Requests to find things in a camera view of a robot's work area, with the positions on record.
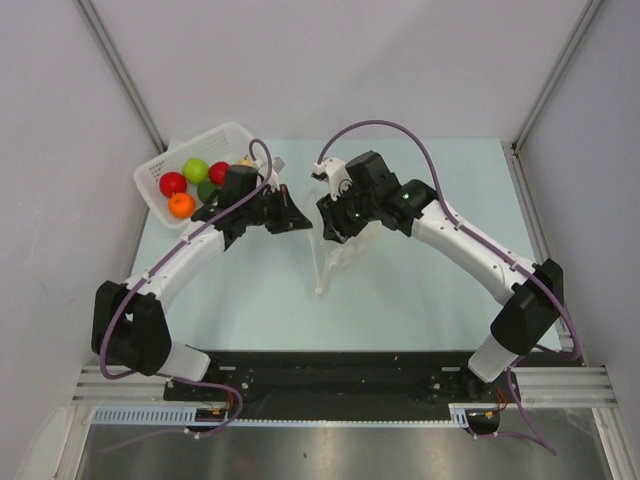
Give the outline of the clear dotted zip bag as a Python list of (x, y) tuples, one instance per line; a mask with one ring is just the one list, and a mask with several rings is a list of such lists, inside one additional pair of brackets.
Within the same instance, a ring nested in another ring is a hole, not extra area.
[(316, 206), (321, 197), (322, 192), (318, 188), (312, 188), (303, 205), (303, 213), (312, 222), (312, 228), (306, 231), (306, 235), (315, 273), (315, 294), (318, 297), (329, 290), (333, 274), (356, 262), (370, 249), (382, 230), (380, 222), (373, 222), (344, 244), (325, 240), (322, 236), (323, 220)]

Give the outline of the yellow pear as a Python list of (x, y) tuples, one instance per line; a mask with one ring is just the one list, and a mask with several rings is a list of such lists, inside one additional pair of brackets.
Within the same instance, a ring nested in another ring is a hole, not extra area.
[(247, 166), (254, 169), (257, 169), (256, 163), (249, 157), (245, 156), (236, 162), (237, 165)]

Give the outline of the dark green lime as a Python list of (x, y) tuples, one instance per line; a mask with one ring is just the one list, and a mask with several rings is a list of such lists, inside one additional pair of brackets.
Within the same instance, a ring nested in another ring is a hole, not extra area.
[(205, 180), (197, 186), (197, 197), (203, 204), (213, 203), (221, 190), (221, 187), (210, 180)]

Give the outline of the white plastic basket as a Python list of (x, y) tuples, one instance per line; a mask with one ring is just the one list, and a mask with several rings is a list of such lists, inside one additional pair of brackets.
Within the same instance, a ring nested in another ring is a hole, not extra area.
[(150, 213), (169, 230), (180, 230), (186, 219), (173, 216), (168, 209), (169, 199), (159, 188), (161, 177), (167, 172), (182, 172), (190, 158), (199, 158), (209, 166), (217, 161), (235, 163), (249, 154), (249, 142), (254, 135), (236, 122), (226, 122), (184, 142), (177, 142), (161, 155), (143, 163), (133, 173), (135, 185)]

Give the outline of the light green apple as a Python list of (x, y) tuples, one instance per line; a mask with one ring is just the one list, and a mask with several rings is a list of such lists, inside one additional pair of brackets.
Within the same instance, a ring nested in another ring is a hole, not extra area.
[(209, 165), (200, 158), (189, 158), (182, 167), (182, 175), (189, 183), (198, 185), (209, 178)]

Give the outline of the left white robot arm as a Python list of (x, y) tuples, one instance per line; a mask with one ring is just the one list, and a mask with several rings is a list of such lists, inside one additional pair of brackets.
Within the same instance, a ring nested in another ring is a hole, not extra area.
[(198, 209), (180, 241), (150, 269), (97, 290), (91, 348), (100, 366), (127, 367), (145, 376), (186, 379), (197, 398), (214, 397), (221, 376), (208, 354), (172, 339), (165, 313), (190, 280), (250, 227), (271, 234), (308, 230), (311, 221), (284, 184), (271, 186), (257, 169), (230, 167), (216, 200)]

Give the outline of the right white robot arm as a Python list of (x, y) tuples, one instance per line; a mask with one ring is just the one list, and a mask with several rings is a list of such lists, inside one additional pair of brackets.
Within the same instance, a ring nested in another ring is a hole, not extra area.
[(438, 250), (501, 305), (461, 376), (469, 399), (484, 401), (493, 394), (497, 377), (529, 354), (559, 318), (563, 271), (555, 261), (536, 264), (490, 242), (423, 181), (400, 183), (379, 153), (365, 152), (349, 162), (326, 158), (312, 176), (329, 186), (316, 203), (324, 239), (344, 244), (379, 222)]

